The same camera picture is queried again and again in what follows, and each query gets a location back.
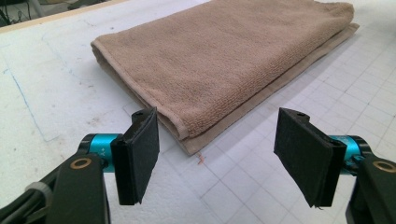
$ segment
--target folded towel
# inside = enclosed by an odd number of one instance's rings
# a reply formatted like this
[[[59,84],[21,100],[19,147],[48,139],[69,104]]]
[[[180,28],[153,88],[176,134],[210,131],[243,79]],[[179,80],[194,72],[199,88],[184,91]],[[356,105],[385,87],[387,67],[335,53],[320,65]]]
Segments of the folded towel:
[[[92,42],[188,154],[351,36],[353,6],[214,0]]]

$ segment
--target towel fold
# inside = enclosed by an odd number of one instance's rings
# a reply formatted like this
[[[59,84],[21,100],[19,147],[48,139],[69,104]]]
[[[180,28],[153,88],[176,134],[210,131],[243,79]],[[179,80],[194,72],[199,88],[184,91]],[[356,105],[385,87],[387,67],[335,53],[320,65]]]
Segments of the towel fold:
[[[213,0],[92,42],[188,154],[350,37],[353,6]]]

